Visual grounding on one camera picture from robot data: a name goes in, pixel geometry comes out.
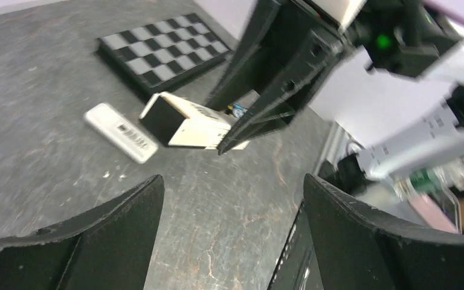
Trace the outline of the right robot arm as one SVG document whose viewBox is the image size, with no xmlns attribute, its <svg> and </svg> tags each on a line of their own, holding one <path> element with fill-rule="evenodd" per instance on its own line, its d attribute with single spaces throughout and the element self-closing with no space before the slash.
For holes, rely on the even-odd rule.
<svg viewBox="0 0 464 290">
<path fill-rule="evenodd" d="M 258 1 L 205 105 L 223 111 L 259 95 L 219 153 L 288 127 L 304 108 L 372 145 L 456 85 L 464 86 L 464 1 Z"/>
</svg>

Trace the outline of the long white plastic bar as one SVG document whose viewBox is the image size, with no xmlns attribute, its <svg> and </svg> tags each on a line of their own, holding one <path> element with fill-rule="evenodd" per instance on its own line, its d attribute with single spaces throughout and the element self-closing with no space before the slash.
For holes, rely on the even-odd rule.
<svg viewBox="0 0 464 290">
<path fill-rule="evenodd" d="M 236 119 L 169 92 L 154 94 L 140 124 L 163 146 L 216 149 Z"/>
</svg>

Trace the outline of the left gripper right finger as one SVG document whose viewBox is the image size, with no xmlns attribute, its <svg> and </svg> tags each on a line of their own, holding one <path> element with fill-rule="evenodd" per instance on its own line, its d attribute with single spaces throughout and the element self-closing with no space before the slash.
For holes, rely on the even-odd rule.
<svg viewBox="0 0 464 290">
<path fill-rule="evenodd" d="M 405 221 L 311 174 L 303 196 L 325 289 L 464 289 L 464 235 Z"/>
</svg>

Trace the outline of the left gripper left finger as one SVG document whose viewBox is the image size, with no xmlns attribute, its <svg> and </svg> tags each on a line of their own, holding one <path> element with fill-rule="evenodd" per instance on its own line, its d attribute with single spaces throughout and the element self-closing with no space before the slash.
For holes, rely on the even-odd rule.
<svg viewBox="0 0 464 290">
<path fill-rule="evenodd" d="M 65 221 L 0 239 L 0 289 L 143 289 L 164 203 L 161 175 Z"/>
</svg>

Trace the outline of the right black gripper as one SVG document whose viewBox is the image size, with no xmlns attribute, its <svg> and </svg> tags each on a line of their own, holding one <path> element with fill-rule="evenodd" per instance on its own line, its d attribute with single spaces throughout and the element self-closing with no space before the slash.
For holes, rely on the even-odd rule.
<svg viewBox="0 0 464 290">
<path fill-rule="evenodd" d="M 289 126 L 359 39 L 355 20 L 340 31 L 312 1 L 257 1 L 205 106 L 221 111 L 250 91 L 259 98 L 224 136 L 218 154 Z"/>
</svg>

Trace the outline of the white remote control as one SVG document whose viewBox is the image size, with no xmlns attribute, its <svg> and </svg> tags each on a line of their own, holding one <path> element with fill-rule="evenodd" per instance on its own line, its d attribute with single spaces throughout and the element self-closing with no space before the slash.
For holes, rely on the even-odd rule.
<svg viewBox="0 0 464 290">
<path fill-rule="evenodd" d="M 138 164 L 144 164 L 158 145 L 109 103 L 100 103 L 84 113 L 84 120 Z"/>
</svg>

